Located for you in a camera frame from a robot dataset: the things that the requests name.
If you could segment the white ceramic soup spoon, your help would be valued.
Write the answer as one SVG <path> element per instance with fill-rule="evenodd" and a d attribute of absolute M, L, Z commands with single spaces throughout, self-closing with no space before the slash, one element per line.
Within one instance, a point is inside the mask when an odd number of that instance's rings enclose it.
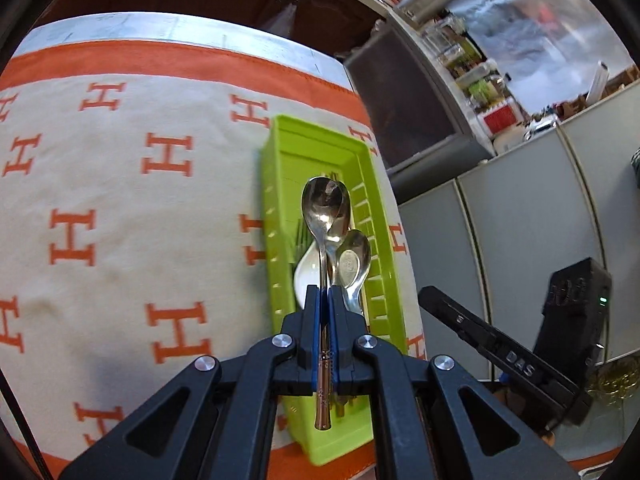
<path fill-rule="evenodd" d="M 297 307 L 305 307 L 307 287 L 320 285 L 319 253 L 317 244 L 312 242 L 297 263 L 293 275 L 294 295 Z"/>

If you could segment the wooden-handled steel spoon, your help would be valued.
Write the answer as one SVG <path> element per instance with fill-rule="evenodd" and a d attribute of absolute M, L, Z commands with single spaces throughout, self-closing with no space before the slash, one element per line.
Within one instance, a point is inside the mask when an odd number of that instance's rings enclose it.
<path fill-rule="evenodd" d="M 345 308 L 363 315 L 360 292 L 371 267 L 369 239 L 359 230 L 350 230 L 336 255 L 337 281 L 344 288 Z"/>

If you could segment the long steel spoon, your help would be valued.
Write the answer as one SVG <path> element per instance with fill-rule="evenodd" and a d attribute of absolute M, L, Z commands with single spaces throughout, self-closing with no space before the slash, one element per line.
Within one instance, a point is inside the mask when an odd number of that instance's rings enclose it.
<path fill-rule="evenodd" d="M 331 428 L 330 400 L 332 393 L 332 344 L 330 326 L 329 235 L 344 203 L 344 193 L 338 183 L 327 177 L 313 177 L 304 187 L 302 213 L 306 226 L 314 237 L 319 253 L 320 287 L 318 313 L 317 408 L 314 426 L 318 430 Z"/>

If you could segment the orange beige H-pattern cloth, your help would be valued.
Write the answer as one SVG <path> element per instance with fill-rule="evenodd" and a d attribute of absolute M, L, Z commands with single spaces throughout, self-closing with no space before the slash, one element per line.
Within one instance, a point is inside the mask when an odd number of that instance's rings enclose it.
<path fill-rule="evenodd" d="M 262 148 L 285 114 L 378 144 L 340 62 L 151 40 L 1 76 L 1 367 L 52 474 L 196 356 L 270 333 Z"/>

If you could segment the grey cabinet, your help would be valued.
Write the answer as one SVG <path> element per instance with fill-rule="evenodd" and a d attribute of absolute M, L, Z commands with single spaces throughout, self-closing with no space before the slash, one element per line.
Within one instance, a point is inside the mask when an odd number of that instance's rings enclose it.
<path fill-rule="evenodd" d="M 461 90 L 397 15 L 390 14 L 344 66 L 369 115 L 398 202 L 495 156 Z"/>

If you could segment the red label jar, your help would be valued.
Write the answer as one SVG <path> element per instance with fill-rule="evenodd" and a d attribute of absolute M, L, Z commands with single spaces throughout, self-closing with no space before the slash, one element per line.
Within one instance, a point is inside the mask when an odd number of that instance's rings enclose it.
<path fill-rule="evenodd" d="M 478 116 L 488 136 L 495 136 L 522 121 L 520 112 L 509 101 L 504 101 Z"/>

